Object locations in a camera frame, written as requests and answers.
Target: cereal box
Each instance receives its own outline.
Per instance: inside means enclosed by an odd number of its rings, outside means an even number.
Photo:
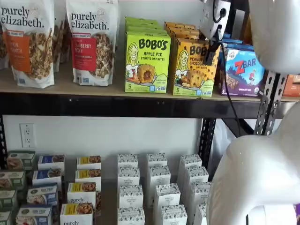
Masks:
[[[211,97],[214,87],[219,50],[212,65],[203,64],[208,42],[177,38],[170,74],[173,75],[173,95]]]
[[[0,188],[24,189],[25,171],[0,171]]]
[[[16,225],[52,225],[52,208],[48,205],[24,205],[15,220]]]
[[[200,156],[197,154],[190,154],[180,157],[179,162],[179,169],[178,169],[178,176],[177,176],[177,184],[179,187],[179,190],[182,192],[183,190],[183,181],[185,176],[185,170],[186,168],[190,166],[202,166],[202,160],[200,159]]]
[[[7,167],[10,170],[33,170],[35,151],[11,151],[7,157]]]
[[[145,213],[143,208],[119,208],[118,225],[144,225]]]
[[[101,169],[101,156],[77,158],[77,170]]]
[[[61,169],[62,176],[65,175],[65,156],[40,156],[37,163],[38,170]]]
[[[96,207],[96,183],[69,183],[68,203],[92,203]]]
[[[75,172],[75,182],[95,182],[96,190],[101,191],[101,170],[77,170]]]
[[[170,37],[132,31],[126,36],[125,92],[166,93]]]
[[[92,203],[63,204],[60,212],[61,225],[92,225]]]

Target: small white box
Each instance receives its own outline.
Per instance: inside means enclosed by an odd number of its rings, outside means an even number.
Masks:
[[[158,223],[158,215],[162,206],[178,205],[180,191],[176,183],[157,185],[155,187],[153,221]]]
[[[186,169],[184,187],[182,192],[182,202],[185,207],[188,207],[189,191],[192,182],[207,182],[208,172],[204,166],[190,166]]]
[[[140,169],[134,167],[118,168],[118,190],[120,186],[131,186],[140,184]]]
[[[61,225],[93,225],[92,203],[63,204],[60,212]]]
[[[183,190],[184,186],[184,176],[186,168],[190,166],[202,166],[202,160],[200,156],[197,154],[191,154],[186,156],[180,157],[179,168],[178,168],[178,177],[177,177],[177,184],[179,187],[180,192]]]
[[[207,204],[208,195],[210,193],[210,182],[197,182],[191,184],[187,214],[188,214],[188,223],[193,224],[196,212],[196,206]]]
[[[96,208],[96,183],[69,183],[67,189],[68,203],[92,203]]]
[[[61,175],[65,175],[65,156],[40,156],[37,163],[38,170],[60,169]]]
[[[76,170],[75,182],[95,182],[96,190],[101,191],[101,170]]]
[[[143,207],[143,188],[141,185],[120,186],[119,208]]]
[[[194,224],[207,225],[205,204],[197,205]]]
[[[118,209],[118,225],[144,225],[145,213],[143,208]]]
[[[186,225],[187,213],[183,205],[163,206],[158,225]]]
[[[100,156],[88,156],[77,158],[77,170],[101,169]]]
[[[148,168],[146,182],[146,203],[147,207],[153,207],[156,185],[170,184],[171,173],[168,166],[153,166]]]
[[[137,154],[118,154],[118,167],[137,168]]]

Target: purely elizabeth granola bag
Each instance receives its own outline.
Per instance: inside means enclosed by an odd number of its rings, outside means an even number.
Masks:
[[[53,0],[0,0],[0,21],[18,85],[54,85]]]
[[[118,0],[67,0],[74,82],[112,84]]]

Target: bobo's apple pie box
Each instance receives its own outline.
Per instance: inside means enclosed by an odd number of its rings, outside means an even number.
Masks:
[[[170,37],[128,31],[126,41],[125,92],[166,93]]]
[[[177,38],[170,75],[173,95],[211,97],[214,87],[220,48],[212,65],[203,64],[209,43]]]

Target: snack box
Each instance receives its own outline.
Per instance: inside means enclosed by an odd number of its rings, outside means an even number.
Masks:
[[[185,170],[186,168],[190,166],[202,166],[202,160],[200,159],[200,156],[197,154],[190,154],[180,157],[179,161],[179,168],[178,168],[178,176],[177,176],[177,184],[179,187],[179,190],[182,192],[183,190],[183,181],[185,176]]]
[[[90,202],[63,204],[61,225],[93,225],[93,205]]]
[[[204,166],[190,166],[186,168],[184,186],[182,191],[182,202],[185,207],[188,207],[188,200],[190,195],[190,185],[193,182],[207,182],[209,174]]]
[[[126,43],[125,92],[166,93],[170,37],[128,31]]]
[[[96,208],[96,183],[69,183],[67,189],[68,203],[92,203]]]
[[[197,205],[207,204],[210,187],[210,182],[197,182],[191,184],[187,207],[188,223],[190,225],[193,225]]]
[[[95,182],[96,190],[101,191],[101,170],[77,170],[75,172],[75,182]]]
[[[137,168],[138,160],[137,154],[118,154],[118,167],[135,167]]]
[[[60,169],[61,175],[65,175],[65,156],[40,156],[37,163],[38,170]]]
[[[77,170],[101,169],[101,156],[77,158]]]
[[[61,170],[60,169],[48,169],[48,170],[37,170],[33,172],[32,185],[43,185],[43,184],[57,184],[57,190],[62,192],[61,188]]]
[[[0,224],[1,225],[13,225],[12,211],[4,210],[0,211]]]
[[[25,171],[0,171],[0,188],[23,190],[25,185]]]
[[[35,151],[15,150],[7,157],[7,167],[10,170],[34,170]]]
[[[49,205],[24,205],[15,220],[16,225],[52,225],[52,208]]]
[[[17,190],[0,190],[0,210],[14,210],[18,207]]]
[[[142,208],[143,197],[141,185],[120,186],[118,208]]]
[[[157,225],[186,225],[187,212],[183,205],[163,206],[160,211]]]
[[[208,47],[207,41],[176,39],[170,71],[173,95],[211,97],[220,47],[207,66],[203,60]]]
[[[154,204],[156,185],[170,184],[171,173],[168,166],[152,166],[148,168],[146,181],[146,203],[148,208]]]
[[[118,225],[144,225],[145,213],[143,208],[119,208]]]
[[[180,191],[176,183],[157,185],[155,187],[153,221],[158,224],[158,216],[161,207],[168,205],[178,205],[180,201]]]
[[[263,83],[264,68],[253,51],[240,48],[226,48],[226,79],[229,95],[256,97]],[[224,67],[219,66],[219,89],[226,95]]]

